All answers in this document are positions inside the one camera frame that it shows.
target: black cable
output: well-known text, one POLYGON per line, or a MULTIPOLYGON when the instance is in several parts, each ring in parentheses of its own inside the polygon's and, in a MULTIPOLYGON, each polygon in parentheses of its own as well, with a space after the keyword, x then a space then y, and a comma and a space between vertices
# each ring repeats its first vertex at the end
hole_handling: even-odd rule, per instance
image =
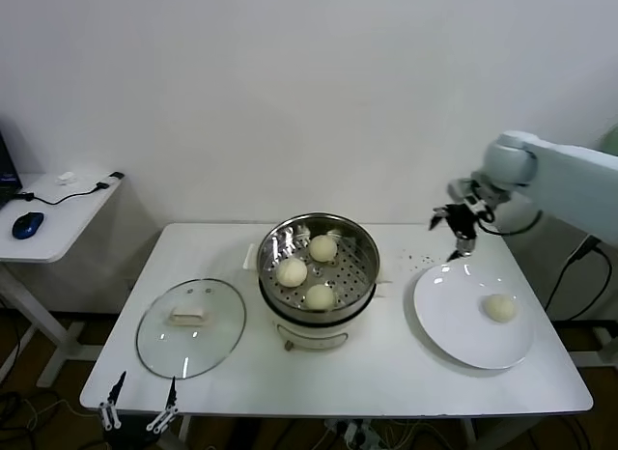
POLYGON ((590 301, 590 303, 588 305, 586 305, 579 312, 577 312, 576 315, 573 315, 572 317, 567 319, 566 320, 567 322, 571 322, 575 318, 580 317, 581 315, 586 313, 590 309, 590 307, 592 307, 597 302, 597 300, 599 300, 599 298, 601 298, 601 296, 605 292, 605 289, 607 289, 607 286, 609 286, 609 281, 611 280, 611 273, 613 273, 613 265, 611 264, 611 260, 609 260, 609 257, 607 257, 607 254, 605 254, 599 247, 595 247, 594 249, 592 249, 592 251, 596 252, 597 254, 599 254, 605 260, 605 263, 607 264, 607 276, 605 277, 605 281, 604 281, 603 286, 601 287, 601 290, 599 291, 599 293, 594 296, 594 298, 590 301))
POLYGON ((77 450, 87 450, 89 448, 97 447, 99 445, 105 445, 105 440, 103 440, 102 438, 98 440, 91 440, 90 442, 86 442, 81 445, 77 450))
POLYGON ((537 211, 536 216, 534 217, 534 219, 528 225, 524 226, 520 230, 508 231, 508 232, 505 232, 505 233, 502 233, 502 232, 499 232, 499 231, 492 231, 489 228, 486 228, 481 220, 479 220, 479 228, 481 228, 484 232, 486 232, 489 235, 494 235, 494 236, 517 236, 517 235, 522 235, 524 233, 527 233, 532 228, 534 228, 537 225, 537 223, 539 223, 539 221, 541 221, 542 217, 543 217, 543 212, 542 211, 537 211))
POLYGON ((338 440, 339 440, 339 435, 337 434, 335 438, 333 438, 332 442, 328 444, 328 446, 326 447, 326 450, 330 450, 332 447, 334 447, 335 443, 337 443, 338 440))
POLYGON ((431 431, 430 429, 421 429, 421 430, 419 430, 414 435, 414 437, 412 438, 412 442, 410 443, 410 445, 407 448, 407 450, 413 450, 414 449, 414 445, 416 444, 416 440, 418 440, 418 438, 421 437, 421 436, 429 436, 435 442, 437 442, 440 447, 442 447, 442 448, 444 448, 446 450, 451 450, 451 446, 448 444, 448 442, 446 440, 444 440, 444 437, 442 437, 438 433, 435 433, 434 431, 431 431))
POLYGON ((573 426, 571 426, 571 423, 569 423, 569 421, 567 421, 567 419, 562 417, 562 416, 559 417, 559 420, 571 432, 571 435, 573 436, 573 438, 575 439, 575 441, 577 443, 577 449, 578 450, 584 450, 583 448, 581 448, 581 441, 579 440, 579 436, 577 435, 577 432, 576 432, 575 428, 573 426))
POLYGON ((534 439, 534 436, 532 435, 532 431, 528 431, 528 438, 530 439, 532 448, 534 448, 534 450, 540 450, 539 445, 537 444, 537 441, 534 439))
POLYGON ((22 200, 24 200, 26 202, 39 201, 39 202, 43 202, 44 204, 48 204, 49 206, 57 206, 58 204, 62 204, 67 199, 70 199, 71 197, 88 196, 88 195, 92 194, 93 192, 99 191, 100 189, 105 189, 105 187, 101 187, 100 185, 101 185, 101 183, 98 183, 95 187, 93 187, 90 191, 87 191, 87 192, 76 192, 74 194, 69 194, 68 196, 63 197, 62 199, 59 199, 56 202, 49 202, 46 199, 43 199, 43 198, 35 195, 34 192, 19 192, 17 194, 14 194, 13 198, 14 199, 22 199, 22 200))
POLYGON ((558 276, 556 283, 553 285, 553 289, 551 290, 551 294, 549 295, 548 303, 546 303, 545 307, 543 307, 545 311, 547 311, 549 306, 551 305, 551 302, 553 301, 553 297, 556 295, 556 291, 558 291, 558 287, 560 286, 560 283, 562 282, 562 278, 564 278, 564 273, 567 272, 567 269, 569 269, 569 267, 573 263, 574 263, 573 261, 568 261, 560 270, 560 275, 558 276))
MULTIPOLYGON (((3 300, 0 299, 0 305, 7 309, 7 305, 3 300)), ((13 363, 11 368, 7 372, 7 375, 4 377, 3 381, 0 383, 0 387, 4 386, 7 379, 13 372, 15 364, 17 362, 17 358, 19 357, 19 351, 21 351, 21 336, 19 335, 19 330, 17 329, 17 324, 13 320, 13 318, 9 317, 9 321, 13 327, 15 333, 16 340, 16 351, 15 357, 13 359, 13 363)), ((40 397, 41 395, 52 395, 54 397, 54 401, 58 402, 60 400, 60 396, 53 390, 42 390, 36 392, 35 394, 30 395, 27 400, 32 401, 36 397, 40 397)), ((16 440, 21 440, 27 438, 30 443, 30 448, 36 450, 37 444, 35 441, 35 433, 40 431, 44 426, 46 426, 58 413, 58 408, 53 408, 51 413, 45 420, 41 420, 37 422, 37 426, 35 429, 31 430, 27 426, 8 426, 8 422, 11 421, 24 406, 24 398, 18 394, 17 392, 4 392, 0 394, 0 433, 12 433, 12 436, 0 438, 0 443, 13 442, 16 440)))
POLYGON ((587 450, 592 450, 592 444, 590 443, 590 437, 588 436, 588 433, 586 433, 586 430, 583 429, 583 426, 581 425, 581 423, 579 422, 579 420, 577 418, 574 417, 573 420, 576 422, 577 428, 579 429, 579 431, 583 435, 583 438, 586 441, 586 448, 587 448, 587 450))
POLYGON ((279 436, 279 438, 277 438, 277 441, 274 442, 274 445, 272 446, 272 450, 277 450, 277 448, 279 448, 279 445, 283 441, 283 438, 290 432, 294 424, 296 424, 296 421, 298 420, 293 419, 292 421, 288 423, 288 426, 286 426, 286 429, 283 430, 283 433, 281 433, 281 436, 279 436))

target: floor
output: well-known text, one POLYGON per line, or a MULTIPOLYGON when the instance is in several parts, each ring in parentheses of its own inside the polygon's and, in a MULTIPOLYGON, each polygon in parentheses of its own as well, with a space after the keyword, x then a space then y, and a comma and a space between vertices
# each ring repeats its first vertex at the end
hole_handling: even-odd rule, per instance
MULTIPOLYGON (((28 323, 16 314, 0 314, 0 359, 5 358, 14 347, 14 330, 11 322, 15 322, 23 333, 28 323)), ((91 321, 80 341, 87 344, 103 344, 113 327, 113 321, 91 321)), ((571 350, 587 350, 595 347, 596 341, 586 329, 568 329, 560 332, 563 342, 571 350)), ((41 410, 55 402, 49 393, 41 392, 35 386, 36 379, 53 352, 51 343, 40 333, 37 333, 28 344, 15 365, 14 371, 4 384, 0 393, 16 391, 23 397, 32 396, 32 406, 41 410)), ((79 405, 79 393, 88 378, 92 364, 69 362, 56 380, 53 389, 63 399, 66 399, 75 411, 89 413, 79 405)), ((618 448, 618 376, 613 369, 587 369, 581 371, 595 399, 594 408, 577 416, 578 422, 585 429, 594 450, 610 450, 618 448)), ((64 405, 52 410, 56 414, 45 424, 49 414, 39 417, 43 426, 34 433, 36 448, 39 450, 78 450, 81 445, 100 439, 101 431, 98 419, 73 415, 64 405)), ((0 421, 4 410, 0 405, 0 421)), ((22 407, 7 426, 23 426, 32 417, 28 407, 22 407)), ((408 434, 411 424, 380 420, 373 422, 376 430, 385 441, 395 445, 401 436, 408 434)), ((464 435, 458 420, 437 419, 430 422, 453 450, 465 448, 464 435)), ((475 420, 475 426, 480 433, 492 425, 491 420, 475 420)), ((550 417, 532 430, 531 435, 523 435, 504 447, 505 450, 535 450, 531 437, 539 450, 562 449, 576 450, 587 447, 583 438, 578 436, 578 444, 573 432, 578 433, 574 417, 550 417)), ((310 450, 324 434, 323 421, 318 419, 264 419, 256 421, 239 420, 235 418, 198 418, 193 419, 189 433, 188 445, 191 450, 223 450, 251 448, 253 450, 310 450), (251 437, 251 426, 254 425, 255 436, 251 437), (280 439, 286 429, 289 431, 280 439), (243 439, 253 441, 252 445, 243 444, 243 439)), ((3 441, 13 436, 10 431, 0 431, 0 450, 29 450, 32 448, 27 438, 15 441, 3 441)), ((400 447, 408 450, 411 442, 407 441, 400 447)), ((104 444, 90 448, 102 450, 104 444)), ((328 435, 318 447, 320 450, 345 449, 341 438, 335 440, 328 435)), ((441 450, 443 447, 430 437, 423 435, 415 442, 415 450, 441 450)))

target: cable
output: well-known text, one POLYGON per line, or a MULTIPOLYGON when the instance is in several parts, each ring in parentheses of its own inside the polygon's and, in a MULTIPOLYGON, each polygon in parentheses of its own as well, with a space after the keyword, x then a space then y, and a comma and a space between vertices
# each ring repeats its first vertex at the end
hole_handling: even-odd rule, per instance
POLYGON ((73 413, 75 416, 79 416, 80 418, 98 418, 98 414, 97 413, 80 413, 78 411, 75 411, 72 406, 70 405, 70 403, 66 400, 66 399, 61 399, 58 400, 56 402, 54 402, 53 404, 51 404, 49 407, 45 407, 39 411, 36 411, 35 408, 32 406, 32 404, 30 403, 30 401, 28 399, 24 399, 24 403, 26 405, 28 405, 30 407, 30 409, 33 411, 33 417, 30 418, 30 421, 28 421, 28 424, 26 424, 26 427, 30 430, 34 430, 37 427, 37 423, 39 422, 39 415, 45 413, 46 411, 57 407, 61 404, 65 404, 67 406, 67 408, 69 409, 69 411, 71 413, 73 413))
POLYGON ((553 301, 553 297, 556 295, 556 291, 558 291, 558 287, 560 286, 560 283, 562 282, 562 278, 564 278, 564 273, 567 272, 567 269, 569 269, 569 267, 573 263, 574 262, 567 261, 567 263, 560 270, 560 275, 558 276, 556 283, 553 285, 553 289, 551 290, 551 294, 549 295, 548 302, 545 304, 545 307, 543 307, 545 311, 547 311, 549 306, 551 305, 551 302, 553 301))
POLYGON ((99 191, 100 189, 103 189, 103 188, 101 188, 98 185, 96 185, 90 191, 87 191, 87 192, 76 192, 74 194, 69 194, 68 196, 63 197, 62 199, 59 199, 56 202, 49 202, 49 201, 43 199, 42 197, 39 197, 39 196, 35 195, 34 192, 20 192, 20 193, 15 194, 13 196, 13 198, 14 199, 23 199, 26 202, 31 202, 33 200, 34 201, 40 201, 40 202, 43 202, 44 204, 48 204, 49 206, 57 206, 58 204, 62 204, 67 199, 70 199, 71 197, 88 196, 88 195, 92 194, 93 192, 99 191))
MULTIPOLYGON (((0 299, 0 305, 4 307, 5 309, 7 309, 7 305, 1 299, 0 299)), ((4 386, 9 376, 13 372, 15 364, 17 362, 17 358, 19 357, 19 352, 21 351, 21 336, 19 335, 17 324, 15 323, 13 318, 9 317, 9 320, 11 322, 11 325, 15 333, 16 350, 15 350, 15 356, 14 356, 11 368, 7 372, 7 375, 4 377, 2 382, 0 383, 0 387, 4 386)), ((61 399, 58 393, 56 393, 53 390, 49 390, 49 389, 45 389, 35 394, 32 394, 28 398, 22 397, 17 392, 4 392, 0 394, 0 433, 11 433, 7 437, 0 437, 0 443, 13 442, 16 440, 27 438, 28 443, 30 444, 30 448, 32 450, 36 450, 37 444, 35 441, 35 433, 40 431, 44 426, 46 426, 56 416, 56 414, 58 413, 58 408, 56 407, 62 403, 66 404, 70 412, 72 412, 73 414, 77 416, 81 416, 81 417, 93 416, 92 414, 86 415, 84 413, 78 413, 70 406, 69 402, 61 399), (51 404, 50 406, 37 411, 35 407, 33 406, 32 401, 36 399, 37 397, 40 397, 43 395, 53 396, 55 399, 55 402, 51 404), (31 409, 32 414, 33 414, 30 420, 28 421, 28 423, 25 426, 8 426, 9 421, 11 421, 13 418, 15 418, 19 414, 19 411, 24 405, 28 407, 29 409, 31 409), (41 420, 39 419, 41 415, 43 415, 47 411, 50 411, 51 409, 53 409, 53 412, 49 414, 49 416, 47 416, 45 419, 41 419, 41 420)))
POLYGON ((483 222, 481 220, 479 220, 479 228, 482 229, 484 232, 486 232, 489 235, 494 235, 494 236, 517 236, 517 235, 522 235, 524 233, 527 233, 532 228, 534 228, 537 225, 537 223, 539 223, 539 221, 541 221, 542 217, 543 217, 543 212, 542 211, 537 211, 536 216, 530 222, 530 224, 524 226, 520 230, 508 231, 508 232, 505 232, 505 233, 501 233, 499 231, 493 231, 493 230, 490 230, 489 228, 486 228, 486 226, 483 224, 483 222))
POLYGON ((594 298, 590 301, 590 303, 588 305, 586 305, 579 312, 577 312, 575 315, 573 315, 572 317, 567 319, 566 320, 567 322, 571 322, 575 318, 580 317, 581 315, 586 313, 597 302, 597 300, 599 300, 601 298, 601 296, 605 292, 605 289, 607 289, 607 286, 609 286, 609 281, 611 280, 611 273, 613 272, 613 265, 611 264, 611 260, 609 260, 609 257, 607 257, 607 254, 605 254, 599 247, 595 247, 594 249, 592 249, 592 251, 597 253, 597 254, 599 254, 605 260, 605 263, 607 264, 607 276, 605 277, 605 281, 604 281, 603 286, 601 287, 601 290, 599 291, 599 293, 594 296, 594 298))
POLYGON ((584 440, 586 441, 586 448, 588 450, 592 450, 592 444, 590 443, 590 437, 588 436, 588 433, 586 433, 586 430, 583 429, 583 426, 577 418, 574 417, 573 420, 576 422, 577 428, 579 429, 579 431, 583 435, 584 440))
POLYGON ((430 436, 443 449, 445 449, 445 450, 453 450, 453 447, 451 447, 451 445, 448 443, 448 441, 444 438, 444 436, 441 433, 439 433, 435 429, 429 428, 429 427, 426 428, 426 429, 419 430, 418 433, 416 433, 414 435, 414 437, 412 438, 412 442, 410 443, 410 445, 409 445, 409 447, 407 449, 408 450, 412 450, 414 448, 414 445, 415 445, 416 441, 421 436, 430 436))
POLYGON ((69 194, 68 196, 63 197, 62 199, 57 200, 56 202, 47 201, 46 199, 43 199, 43 198, 35 195, 34 192, 19 192, 19 193, 13 195, 13 199, 21 199, 21 200, 24 200, 26 202, 31 202, 31 201, 35 201, 36 200, 36 201, 43 202, 44 204, 48 204, 49 206, 57 206, 58 204, 62 204, 67 199, 70 199, 71 197, 88 196, 88 195, 92 194, 93 192, 97 192, 97 191, 100 191, 102 189, 107 189, 112 184, 114 184, 116 182, 119 182, 124 177, 125 177, 124 173, 114 172, 114 173, 110 174, 109 176, 105 177, 100 182, 98 182, 95 185, 95 187, 93 187, 90 191, 75 192, 73 194, 69 194))
POLYGON ((577 444, 577 449, 578 450, 584 450, 583 448, 581 448, 581 442, 579 441, 579 436, 577 435, 577 432, 575 430, 575 428, 573 426, 571 426, 571 423, 569 423, 569 421, 567 421, 566 418, 563 418, 562 416, 559 417, 559 420, 562 424, 564 424, 569 431, 571 432, 571 435, 573 436, 573 438, 576 441, 577 444))
POLYGON ((532 448, 534 448, 534 450, 540 450, 539 445, 537 444, 537 441, 534 439, 534 436, 532 436, 532 431, 528 431, 528 438, 530 439, 532 448))
POLYGON ((322 437, 320 437, 320 440, 318 440, 316 444, 313 447, 311 447, 311 450, 318 450, 318 447, 322 445, 322 442, 324 442, 324 439, 326 438, 326 436, 328 436, 329 432, 330 432, 329 430, 326 430, 324 434, 322 435, 322 437))
POLYGON ((336 435, 335 438, 332 439, 332 442, 328 444, 328 446, 326 447, 326 450, 330 450, 332 447, 335 446, 335 443, 337 443, 338 441, 339 441, 339 435, 336 435))
POLYGON ((279 448, 279 444, 283 441, 283 438, 290 432, 290 429, 294 426, 294 424, 296 424, 296 421, 298 420, 293 419, 292 421, 288 423, 288 426, 286 426, 286 429, 283 430, 283 433, 281 433, 281 436, 279 436, 279 438, 277 438, 277 441, 274 442, 274 445, 272 446, 272 450, 277 450, 277 448, 279 448))

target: computer mouse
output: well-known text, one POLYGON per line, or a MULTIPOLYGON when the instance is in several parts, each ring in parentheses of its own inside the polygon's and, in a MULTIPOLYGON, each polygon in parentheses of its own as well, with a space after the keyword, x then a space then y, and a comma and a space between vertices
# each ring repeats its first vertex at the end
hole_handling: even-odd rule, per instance
POLYGON ((15 239, 28 239, 32 237, 39 227, 45 215, 40 211, 29 211, 18 218, 13 224, 13 237, 15 239))

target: electric steamer pot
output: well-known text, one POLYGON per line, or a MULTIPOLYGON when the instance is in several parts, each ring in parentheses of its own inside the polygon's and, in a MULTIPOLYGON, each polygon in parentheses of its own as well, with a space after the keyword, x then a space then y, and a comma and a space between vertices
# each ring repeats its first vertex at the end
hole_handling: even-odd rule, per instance
POLYGON ((289 323, 304 327, 332 327, 350 322, 368 305, 376 292, 379 252, 374 240, 360 225, 329 213, 307 213, 277 225, 258 249, 260 291, 270 309, 289 323), (330 235, 337 241, 331 262, 316 262, 308 245, 312 238, 330 235), (296 288, 277 282, 277 266, 288 257, 307 265, 307 278, 296 288), (309 288, 329 286, 336 305, 329 310, 305 306, 309 288))

